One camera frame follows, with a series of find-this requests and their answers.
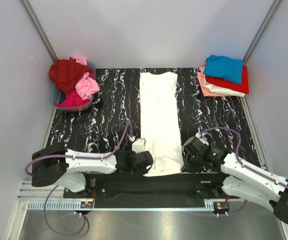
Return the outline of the white t shirt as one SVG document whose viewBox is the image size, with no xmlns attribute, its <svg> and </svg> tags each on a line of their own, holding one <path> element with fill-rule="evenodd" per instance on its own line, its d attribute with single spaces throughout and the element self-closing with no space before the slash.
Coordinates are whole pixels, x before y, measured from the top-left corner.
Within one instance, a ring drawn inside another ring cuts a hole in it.
<svg viewBox="0 0 288 240">
<path fill-rule="evenodd" d="M 146 177 L 178 174 L 183 166 L 176 99 L 178 75 L 140 74 L 140 133 L 153 157 Z"/>
</svg>

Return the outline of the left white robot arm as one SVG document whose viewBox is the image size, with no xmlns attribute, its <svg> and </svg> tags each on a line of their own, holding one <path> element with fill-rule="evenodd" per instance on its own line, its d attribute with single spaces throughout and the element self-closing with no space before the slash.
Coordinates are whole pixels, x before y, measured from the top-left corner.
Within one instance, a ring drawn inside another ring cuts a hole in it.
<svg viewBox="0 0 288 240">
<path fill-rule="evenodd" d="M 116 150 L 108 153 L 77 152 L 63 144 L 50 145 L 32 154 L 25 171 L 31 185 L 41 188 L 57 185 L 71 192 L 86 190 L 87 174 L 146 174 L 153 165 L 148 151 Z"/>
</svg>

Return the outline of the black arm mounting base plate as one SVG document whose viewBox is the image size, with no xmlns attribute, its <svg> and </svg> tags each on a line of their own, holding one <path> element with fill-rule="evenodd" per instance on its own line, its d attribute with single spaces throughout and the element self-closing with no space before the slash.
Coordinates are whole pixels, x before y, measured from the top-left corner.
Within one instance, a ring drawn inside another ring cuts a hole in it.
<svg viewBox="0 0 288 240">
<path fill-rule="evenodd" d="M 225 199 L 221 173 L 177 173 L 146 177 L 138 174 L 86 174 L 86 189 L 73 193 L 65 189 L 65 199 L 95 197 L 96 208 L 157 209 L 203 207 L 205 199 Z"/>
</svg>

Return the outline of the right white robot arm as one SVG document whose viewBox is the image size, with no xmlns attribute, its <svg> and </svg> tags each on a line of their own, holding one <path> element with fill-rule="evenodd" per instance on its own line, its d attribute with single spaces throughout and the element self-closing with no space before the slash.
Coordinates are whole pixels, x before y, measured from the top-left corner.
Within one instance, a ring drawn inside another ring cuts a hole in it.
<svg viewBox="0 0 288 240">
<path fill-rule="evenodd" d="M 197 173 L 206 167 L 217 173 L 210 183 L 195 185 L 197 196 L 242 198 L 267 208 L 288 224 L 288 178 L 255 166 L 220 145 L 210 146 L 195 136 L 184 143 L 184 150 L 188 152 L 184 170 Z"/>
</svg>

